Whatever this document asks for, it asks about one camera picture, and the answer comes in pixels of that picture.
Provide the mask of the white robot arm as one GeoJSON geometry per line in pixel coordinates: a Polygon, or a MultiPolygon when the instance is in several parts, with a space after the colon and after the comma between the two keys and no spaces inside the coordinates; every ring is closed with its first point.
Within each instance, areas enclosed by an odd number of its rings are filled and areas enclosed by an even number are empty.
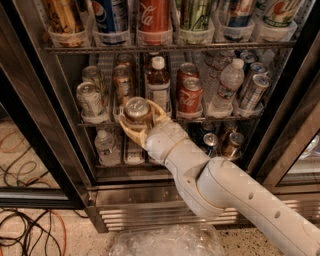
{"type": "Polygon", "coordinates": [[[156,103],[131,97],[120,116],[125,134],[173,176],[181,198],[198,217],[234,208],[286,256],[320,256],[320,230],[233,162],[211,158],[156,103]]]}

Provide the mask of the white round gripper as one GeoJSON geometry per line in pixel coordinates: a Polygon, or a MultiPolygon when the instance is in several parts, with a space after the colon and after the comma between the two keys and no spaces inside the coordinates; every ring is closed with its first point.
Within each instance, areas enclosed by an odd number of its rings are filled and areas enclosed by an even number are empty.
{"type": "Polygon", "coordinates": [[[125,134],[143,149],[159,164],[163,164],[169,152],[182,140],[188,139],[186,131],[173,121],[167,113],[155,102],[147,99],[149,110],[146,126],[151,129],[147,136],[145,128],[135,130],[125,118],[120,116],[119,123],[125,134]]]}

